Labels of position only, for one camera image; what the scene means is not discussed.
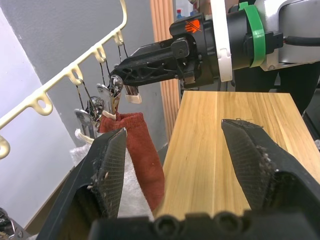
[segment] light wooden surface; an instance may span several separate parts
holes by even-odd
[[[174,22],[173,0],[150,0],[150,8],[154,41],[172,38],[169,27]],[[160,85],[166,136],[169,142],[180,107],[179,81],[171,79],[162,81]]]
[[[263,126],[320,182],[320,154],[286,93],[185,91],[164,162],[165,196],[156,217],[219,211],[242,214],[249,204],[236,178],[222,119]]]

